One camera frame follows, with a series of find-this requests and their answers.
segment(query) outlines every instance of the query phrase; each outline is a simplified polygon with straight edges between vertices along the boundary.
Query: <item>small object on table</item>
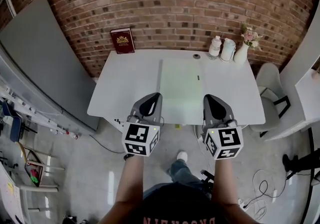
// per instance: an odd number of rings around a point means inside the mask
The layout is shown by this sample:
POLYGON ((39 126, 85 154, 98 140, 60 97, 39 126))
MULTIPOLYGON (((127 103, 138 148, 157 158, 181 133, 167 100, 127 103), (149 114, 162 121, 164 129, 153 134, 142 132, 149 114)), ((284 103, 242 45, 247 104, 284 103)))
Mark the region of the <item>small object on table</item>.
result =
POLYGON ((242 37, 244 37, 244 42, 241 48, 234 55, 234 61, 243 65, 247 59, 248 48, 253 48, 256 50, 261 50, 259 46, 259 40, 262 36, 259 36, 258 33, 254 32, 251 27, 247 27, 246 25, 242 26, 242 37))
POLYGON ((110 35, 117 54, 128 54, 135 52, 134 40, 132 38, 130 28, 111 30, 110 35))
POLYGON ((209 58, 211 60, 214 60, 218 57, 220 53, 220 46, 221 46, 220 36, 216 36, 214 39, 212 39, 211 45, 209 48, 209 58))
POLYGON ((234 57, 236 48, 236 43, 233 40, 230 40, 228 38, 225 38, 224 40, 224 48, 222 49, 220 59, 223 62, 230 62, 232 58, 234 57))

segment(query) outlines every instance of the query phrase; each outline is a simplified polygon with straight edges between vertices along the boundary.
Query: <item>black t-shirt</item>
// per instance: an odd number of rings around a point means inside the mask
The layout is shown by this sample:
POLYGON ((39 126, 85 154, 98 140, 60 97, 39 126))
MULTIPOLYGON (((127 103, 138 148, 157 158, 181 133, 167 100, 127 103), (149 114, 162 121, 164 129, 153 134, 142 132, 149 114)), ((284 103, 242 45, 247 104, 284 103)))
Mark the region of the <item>black t-shirt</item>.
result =
POLYGON ((203 192, 171 183, 145 198, 129 223, 143 224, 224 224, 218 207, 203 192))

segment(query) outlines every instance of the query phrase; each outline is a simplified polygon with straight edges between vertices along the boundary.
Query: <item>white sneaker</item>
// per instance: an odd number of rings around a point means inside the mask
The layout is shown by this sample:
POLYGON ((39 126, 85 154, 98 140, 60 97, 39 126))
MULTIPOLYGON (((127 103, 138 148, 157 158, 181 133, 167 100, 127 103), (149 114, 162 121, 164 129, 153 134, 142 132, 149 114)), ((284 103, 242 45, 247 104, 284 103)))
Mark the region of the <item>white sneaker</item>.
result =
POLYGON ((180 151, 176 157, 177 157, 176 158, 177 160, 181 159, 181 160, 185 161, 185 163, 187 163, 187 161, 188 161, 188 154, 185 151, 180 151))

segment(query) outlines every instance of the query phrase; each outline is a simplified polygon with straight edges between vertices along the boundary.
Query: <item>jeans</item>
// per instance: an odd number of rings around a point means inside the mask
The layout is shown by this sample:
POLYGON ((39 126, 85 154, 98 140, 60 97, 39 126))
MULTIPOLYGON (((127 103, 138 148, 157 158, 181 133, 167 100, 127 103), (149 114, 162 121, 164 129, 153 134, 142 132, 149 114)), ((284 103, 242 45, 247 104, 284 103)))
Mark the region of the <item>jeans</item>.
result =
MULTIPOLYGON (((185 161, 181 159, 176 160, 166 172, 171 177, 172 182, 199 189, 210 198, 211 195, 206 192, 204 184, 200 179, 192 175, 185 161)), ((168 184, 169 183, 160 183, 154 185, 143 193, 144 198, 168 184)))

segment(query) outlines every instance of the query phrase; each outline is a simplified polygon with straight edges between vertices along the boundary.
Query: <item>flower vase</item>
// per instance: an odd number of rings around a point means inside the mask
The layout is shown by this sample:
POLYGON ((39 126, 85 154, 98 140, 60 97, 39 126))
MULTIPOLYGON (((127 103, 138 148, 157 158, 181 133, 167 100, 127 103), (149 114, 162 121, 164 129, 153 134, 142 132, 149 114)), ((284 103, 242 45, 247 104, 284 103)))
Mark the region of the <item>flower vase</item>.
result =
POLYGON ((243 43, 243 45, 241 46, 241 48, 235 53, 234 55, 234 61, 238 64, 238 65, 243 65, 246 61, 246 57, 248 55, 248 48, 249 46, 245 43, 243 43))

